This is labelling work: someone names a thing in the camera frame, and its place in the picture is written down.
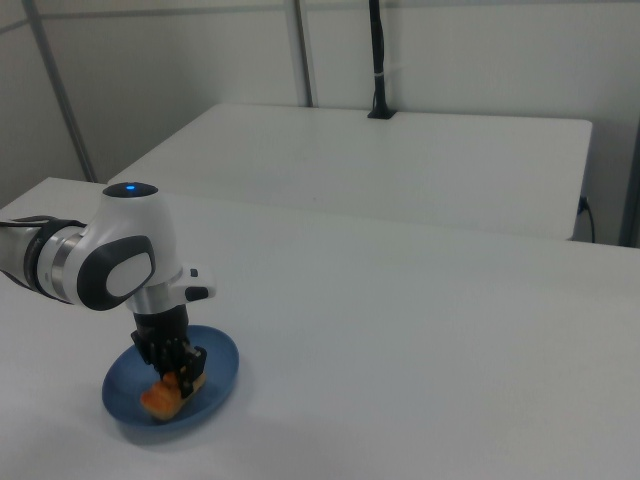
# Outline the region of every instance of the white table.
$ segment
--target white table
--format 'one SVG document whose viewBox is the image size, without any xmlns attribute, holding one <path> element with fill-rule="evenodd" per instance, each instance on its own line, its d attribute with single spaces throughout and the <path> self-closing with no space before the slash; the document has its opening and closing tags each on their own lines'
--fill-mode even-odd
<svg viewBox="0 0 640 480">
<path fill-rule="evenodd" d="M 591 124 L 218 105 L 109 183 L 567 239 Z"/>
<path fill-rule="evenodd" d="M 100 189 L 48 180 L 0 215 L 89 220 Z M 0 278 L 0 478 L 637 478 L 637 251 L 168 201 L 218 277 L 189 309 L 240 349 L 231 397 L 195 430 L 119 428 L 100 388 L 131 314 Z"/>
</svg>

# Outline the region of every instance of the power cord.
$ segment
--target power cord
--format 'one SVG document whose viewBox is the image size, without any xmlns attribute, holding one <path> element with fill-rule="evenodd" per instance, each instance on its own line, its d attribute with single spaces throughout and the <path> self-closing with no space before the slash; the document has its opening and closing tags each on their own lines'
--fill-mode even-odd
<svg viewBox="0 0 640 480">
<path fill-rule="evenodd" d="M 589 222 L 591 223 L 591 243 L 596 243 L 596 224 L 593 221 L 593 212 L 589 206 L 589 200 L 587 197 L 580 197 L 580 202 L 578 203 L 578 215 L 585 210 L 589 214 Z"/>
</svg>

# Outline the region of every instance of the silver metal band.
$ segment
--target silver metal band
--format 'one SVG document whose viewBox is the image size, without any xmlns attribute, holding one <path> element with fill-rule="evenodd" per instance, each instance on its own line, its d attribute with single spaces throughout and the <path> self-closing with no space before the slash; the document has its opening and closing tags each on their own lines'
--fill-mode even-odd
<svg viewBox="0 0 640 480">
<path fill-rule="evenodd" d="M 53 258 L 53 264 L 51 265 L 51 284 L 58 297 L 62 300 L 69 301 L 67 294 L 64 291 L 63 286 L 63 271 L 64 264 L 71 253 L 71 250 L 82 240 L 82 235 L 76 233 L 67 238 L 60 248 L 56 252 L 56 256 Z"/>
</svg>

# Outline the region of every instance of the black cable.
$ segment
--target black cable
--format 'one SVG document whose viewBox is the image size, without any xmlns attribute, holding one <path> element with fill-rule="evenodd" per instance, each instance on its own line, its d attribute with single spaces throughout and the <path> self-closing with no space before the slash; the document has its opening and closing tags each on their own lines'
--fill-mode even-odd
<svg viewBox="0 0 640 480">
<path fill-rule="evenodd" d="M 587 200 L 587 197 L 580 197 L 580 202 L 578 203 L 578 215 L 585 210 L 589 214 L 589 223 L 591 224 L 591 243 L 596 243 L 596 222 L 593 220 L 593 212 L 591 211 L 589 200 Z"/>
<path fill-rule="evenodd" d="M 591 207 L 587 203 L 585 210 L 589 214 L 589 222 L 591 222 L 591 243 L 596 243 L 596 225 L 593 221 L 593 213 L 591 213 Z"/>
<path fill-rule="evenodd" d="M 29 228 L 29 227 L 43 227 L 44 225 L 46 225 L 46 222 L 41 222 L 41 223 L 0 222 L 0 227 Z"/>
</svg>

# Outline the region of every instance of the food item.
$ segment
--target food item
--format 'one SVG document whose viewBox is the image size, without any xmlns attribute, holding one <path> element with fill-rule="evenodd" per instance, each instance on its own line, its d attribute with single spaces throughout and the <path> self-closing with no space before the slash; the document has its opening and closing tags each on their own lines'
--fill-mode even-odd
<svg viewBox="0 0 640 480">
<path fill-rule="evenodd" d="M 158 420 L 171 420 L 193 397 L 207 379 L 204 372 L 193 382 L 193 393 L 182 398 L 178 379 L 174 372 L 165 373 L 162 380 L 154 383 L 149 390 L 140 395 L 140 403 L 144 409 Z"/>
</svg>

